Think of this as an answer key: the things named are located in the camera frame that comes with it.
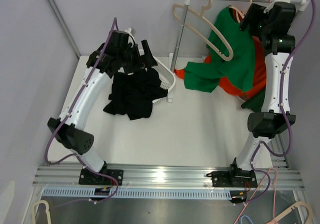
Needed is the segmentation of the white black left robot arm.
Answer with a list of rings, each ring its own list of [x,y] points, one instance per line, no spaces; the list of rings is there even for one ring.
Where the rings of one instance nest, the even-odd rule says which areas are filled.
[[[89,55],[77,93],[59,117],[51,117],[47,123],[51,139],[79,158],[96,184],[106,182],[107,164],[94,150],[94,136],[85,132],[85,125],[101,91],[120,69],[129,74],[158,64],[147,40],[141,44],[140,49],[128,32],[111,31],[107,40]]]

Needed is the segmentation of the beige plastic hanger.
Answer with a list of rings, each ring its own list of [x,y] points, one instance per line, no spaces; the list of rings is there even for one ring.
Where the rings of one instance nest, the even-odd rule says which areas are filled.
[[[190,7],[191,1],[192,0],[184,0],[183,4],[172,5],[172,16],[180,24],[176,45],[173,51],[173,61],[175,61],[178,57],[185,28],[193,32],[222,60],[227,62],[232,60],[234,57],[234,51],[229,41],[227,41],[221,31],[219,31],[218,28],[205,17],[205,13],[213,6],[213,0],[207,0],[207,3],[202,5],[199,11],[196,11]],[[208,37],[204,35],[204,31],[200,30],[199,27],[207,27],[210,31],[212,31],[218,40],[222,42],[222,46],[226,48],[226,53],[224,53],[222,48],[218,47],[217,44],[212,43]]]

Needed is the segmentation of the black t shirt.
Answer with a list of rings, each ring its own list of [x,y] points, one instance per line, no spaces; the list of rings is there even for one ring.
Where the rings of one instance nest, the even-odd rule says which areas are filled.
[[[153,100],[164,98],[168,90],[161,87],[154,68],[139,70],[131,75],[116,73],[113,77],[110,102],[103,111],[112,115],[127,115],[130,120],[149,118]]]

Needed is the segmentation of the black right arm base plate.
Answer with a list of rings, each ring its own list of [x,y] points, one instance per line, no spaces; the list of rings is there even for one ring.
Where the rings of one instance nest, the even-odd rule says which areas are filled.
[[[213,187],[257,187],[255,172],[251,171],[213,171],[206,174],[211,178]]]

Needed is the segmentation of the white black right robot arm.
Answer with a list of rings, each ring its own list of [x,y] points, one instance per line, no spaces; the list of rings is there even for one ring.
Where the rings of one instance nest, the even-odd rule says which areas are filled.
[[[295,5],[273,2],[268,7],[251,4],[240,23],[258,37],[264,50],[266,66],[265,97],[260,112],[248,117],[249,136],[240,154],[229,166],[228,182],[233,186],[255,178],[253,163],[260,148],[285,130],[290,130],[296,116],[290,113],[289,75],[296,39],[288,34],[295,18]]]

